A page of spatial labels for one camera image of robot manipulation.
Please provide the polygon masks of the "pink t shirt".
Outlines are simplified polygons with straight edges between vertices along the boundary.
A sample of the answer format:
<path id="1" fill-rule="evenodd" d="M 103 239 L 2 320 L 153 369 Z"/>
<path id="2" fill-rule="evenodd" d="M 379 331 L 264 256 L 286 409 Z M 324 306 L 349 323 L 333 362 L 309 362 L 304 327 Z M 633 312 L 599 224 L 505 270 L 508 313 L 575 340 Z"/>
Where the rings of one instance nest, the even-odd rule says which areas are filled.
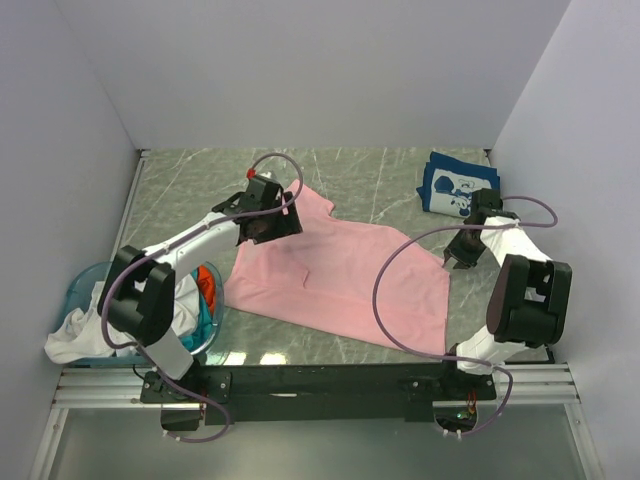
<path id="1" fill-rule="evenodd" d="M 296 207 L 303 232 L 240 246 L 224 290 L 237 310 L 376 345 L 441 355 L 450 277 L 441 258 L 383 225 L 338 220 L 308 187 Z"/>

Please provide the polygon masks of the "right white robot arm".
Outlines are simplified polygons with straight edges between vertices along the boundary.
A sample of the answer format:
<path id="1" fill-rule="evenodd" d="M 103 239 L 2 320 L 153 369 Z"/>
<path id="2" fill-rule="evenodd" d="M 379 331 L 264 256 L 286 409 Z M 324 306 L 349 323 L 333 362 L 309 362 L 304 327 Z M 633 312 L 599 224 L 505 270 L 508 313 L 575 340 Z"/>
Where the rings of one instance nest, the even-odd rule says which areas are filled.
<path id="1" fill-rule="evenodd" d="M 473 375 L 489 375 L 495 365 L 520 352 L 557 343 L 572 282 L 571 267 L 534 244 L 519 216 L 503 208 L 497 190 L 483 188 L 472 194 L 464 224 L 444 249 L 444 259 L 453 259 L 456 269 L 471 269 L 490 252 L 500 271 L 485 325 L 454 347 L 457 364 L 439 374 L 440 390 L 452 399 L 473 388 Z"/>

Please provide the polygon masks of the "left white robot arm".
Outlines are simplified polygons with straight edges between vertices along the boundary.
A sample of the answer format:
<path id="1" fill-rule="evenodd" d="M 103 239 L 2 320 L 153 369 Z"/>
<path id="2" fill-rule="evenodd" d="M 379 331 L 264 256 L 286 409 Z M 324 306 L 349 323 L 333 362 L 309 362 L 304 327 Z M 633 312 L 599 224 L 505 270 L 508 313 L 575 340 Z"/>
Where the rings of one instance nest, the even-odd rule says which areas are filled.
<path id="1" fill-rule="evenodd" d="M 165 374 L 164 389 L 176 401 L 193 399 L 200 378 L 194 357 L 171 325 L 175 286 L 216 254 L 246 241 L 265 243 L 302 232 L 295 200 L 302 188 L 284 190 L 265 175 L 249 179 L 232 195 L 174 237 L 144 250 L 121 248 L 98 304 L 105 342 L 118 350 L 134 346 Z"/>

